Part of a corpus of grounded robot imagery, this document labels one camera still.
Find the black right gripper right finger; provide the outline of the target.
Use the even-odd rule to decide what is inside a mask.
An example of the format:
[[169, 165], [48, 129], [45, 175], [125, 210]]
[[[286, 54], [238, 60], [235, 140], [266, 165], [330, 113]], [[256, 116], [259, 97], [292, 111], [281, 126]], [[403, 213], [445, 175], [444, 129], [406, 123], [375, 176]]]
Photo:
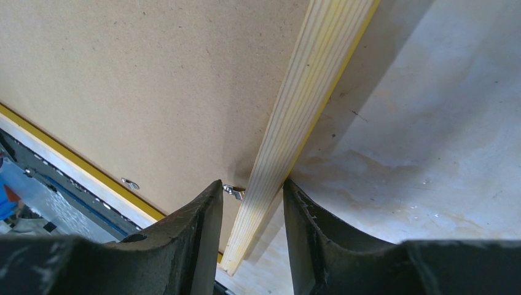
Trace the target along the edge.
[[518, 240], [371, 236], [315, 203], [293, 181], [283, 205], [295, 294], [519, 294]]

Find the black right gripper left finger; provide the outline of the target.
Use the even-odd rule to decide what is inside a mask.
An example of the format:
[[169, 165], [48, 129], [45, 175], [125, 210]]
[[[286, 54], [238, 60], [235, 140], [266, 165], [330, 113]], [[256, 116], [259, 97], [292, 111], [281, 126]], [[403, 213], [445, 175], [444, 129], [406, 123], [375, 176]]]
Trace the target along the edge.
[[212, 294], [223, 214], [213, 181], [120, 242], [77, 235], [1, 239], [2, 294]]

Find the yellow wooden picture frame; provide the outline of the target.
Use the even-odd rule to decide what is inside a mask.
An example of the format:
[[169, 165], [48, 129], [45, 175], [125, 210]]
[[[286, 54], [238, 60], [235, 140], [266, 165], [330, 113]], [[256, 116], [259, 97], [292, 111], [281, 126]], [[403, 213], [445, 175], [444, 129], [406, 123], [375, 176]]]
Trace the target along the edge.
[[[234, 274], [245, 258], [377, 6], [377, 1], [308, 1], [244, 200], [229, 201], [225, 208], [220, 243], [225, 272]], [[102, 200], [123, 193], [115, 180], [51, 139], [58, 143], [60, 157], [76, 166], [74, 171], [61, 168], [62, 172]], [[139, 197], [128, 201], [154, 221], [165, 215]]]

